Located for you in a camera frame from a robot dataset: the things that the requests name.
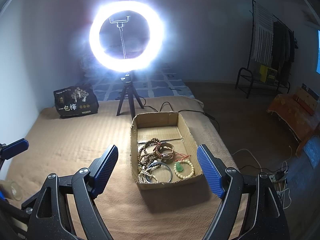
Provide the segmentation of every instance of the tripod leg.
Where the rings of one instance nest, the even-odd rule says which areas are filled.
[[[141,99],[140,99],[140,97],[139,97],[139,95],[138,95],[138,93],[137,93],[137,91],[136,91],[136,89],[135,89],[134,86],[132,86],[132,92],[133,92],[136,100],[138,101],[140,107],[141,107],[142,109],[144,109],[144,106],[143,106],[143,104],[142,104],[142,102],[141,102]]]
[[[123,100],[124,100],[124,96],[125,96],[126,90],[127,90],[127,88],[124,86],[124,87],[123,87],[123,90],[122,90],[122,92],[121,92],[121,96],[120,96],[120,101],[119,101],[117,116],[120,115],[120,111],[121,111],[121,107],[122,107],[122,103],[123,103]]]
[[[136,116],[136,110],[134,109],[132,87],[128,87],[128,99],[129,99],[131,117],[133,119]]]

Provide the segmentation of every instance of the blue bangle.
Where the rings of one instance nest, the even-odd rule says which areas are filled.
[[[169,179],[168,182],[171,182],[171,180],[172,180],[172,170],[170,169],[170,167],[169,167],[167,164],[161,163],[161,162],[155,162],[155,163],[151,163],[151,164],[148,166],[147,169],[153,167],[153,166],[156,165],[156,164],[161,164],[161,165],[164,165],[164,166],[166,166],[166,167],[168,168],[168,170],[170,171],[170,179]],[[146,176],[146,179],[147,179],[147,181],[151,182],[151,180],[150,180],[150,178],[149,178],[148,176]]]

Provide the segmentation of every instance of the tan bedsheet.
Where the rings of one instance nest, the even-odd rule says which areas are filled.
[[[159,109],[169,101],[175,111],[202,110],[199,102],[185,97],[148,98],[147,105]],[[116,116],[118,101],[100,102],[99,113],[60,119],[55,108],[46,108],[26,136],[29,150],[12,161],[7,179],[15,180],[24,190],[23,200],[36,193],[46,176],[74,174],[102,155],[109,144],[119,149],[119,159],[107,187],[96,199],[100,214],[115,240],[124,239],[202,239],[220,204],[205,179],[176,188],[139,191],[130,169],[131,116],[128,102]],[[137,114],[153,111],[139,109]],[[165,106],[163,111],[170,111]],[[181,113],[197,144],[206,144],[227,167],[235,163],[209,119],[201,113]],[[76,232],[85,239],[73,198],[70,209]],[[242,199],[230,238],[238,236],[246,198]]]

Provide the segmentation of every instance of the tripod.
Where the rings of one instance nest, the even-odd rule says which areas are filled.
[[[111,24],[115,23],[115,24],[117,24],[117,28],[119,28],[124,59],[127,58],[127,54],[125,52],[124,39],[123,39],[122,31],[123,31],[124,23],[127,23],[129,21],[129,17],[130,16],[127,16],[126,20],[113,20],[113,18],[109,19]],[[144,109],[144,107],[143,107],[143,104],[142,104],[142,102],[140,100],[140,97],[139,97],[136,89],[133,86],[133,83],[132,83],[132,80],[131,80],[131,76],[129,74],[126,74],[124,78],[121,78],[121,80],[124,81],[124,87],[122,89],[121,96],[120,96],[120,102],[119,102],[119,106],[118,106],[117,116],[120,115],[120,111],[121,111],[121,107],[122,107],[122,103],[123,103],[124,97],[125,97],[126,94],[128,94],[130,113],[131,113],[131,117],[133,119],[136,116],[136,111],[134,109],[133,95],[135,96],[136,100],[138,101],[140,107],[142,109]]]

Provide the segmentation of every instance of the green jade pendant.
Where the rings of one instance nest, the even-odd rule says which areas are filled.
[[[183,167],[182,167],[180,162],[176,162],[176,166],[177,166],[177,171],[178,172],[182,172],[183,171]]]

